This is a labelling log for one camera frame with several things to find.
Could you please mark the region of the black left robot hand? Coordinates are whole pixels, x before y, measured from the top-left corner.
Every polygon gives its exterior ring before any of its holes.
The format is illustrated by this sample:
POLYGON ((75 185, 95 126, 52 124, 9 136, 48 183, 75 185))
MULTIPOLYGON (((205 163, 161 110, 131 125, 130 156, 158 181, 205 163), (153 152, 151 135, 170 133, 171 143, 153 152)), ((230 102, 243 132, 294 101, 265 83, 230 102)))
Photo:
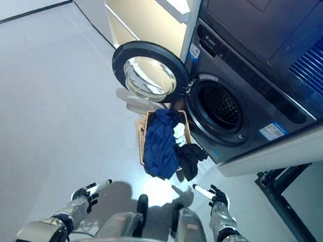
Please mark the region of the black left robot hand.
POLYGON ((85 198, 89 205, 87 208, 87 214, 90 214, 92 211, 92 207, 98 203, 98 197, 99 193, 101 190, 105 189, 106 187, 109 187, 110 184, 112 184, 112 180, 108 179, 105 181, 100 182, 99 184, 97 183, 91 183, 84 188, 80 188, 73 192, 71 195, 71 200, 76 200, 78 198, 85 198))

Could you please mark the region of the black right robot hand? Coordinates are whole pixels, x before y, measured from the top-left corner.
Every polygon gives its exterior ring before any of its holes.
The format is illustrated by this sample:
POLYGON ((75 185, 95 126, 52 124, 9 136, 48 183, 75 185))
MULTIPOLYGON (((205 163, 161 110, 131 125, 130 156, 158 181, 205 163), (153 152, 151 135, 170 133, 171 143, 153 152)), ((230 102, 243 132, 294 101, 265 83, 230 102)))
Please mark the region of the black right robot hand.
POLYGON ((209 205, 211 208, 213 208, 213 206, 217 203, 223 203, 227 209, 230 209, 230 201, 228 196, 215 185, 211 185, 210 189, 205 189, 198 184, 194 184, 192 187, 198 193, 210 200, 209 205))

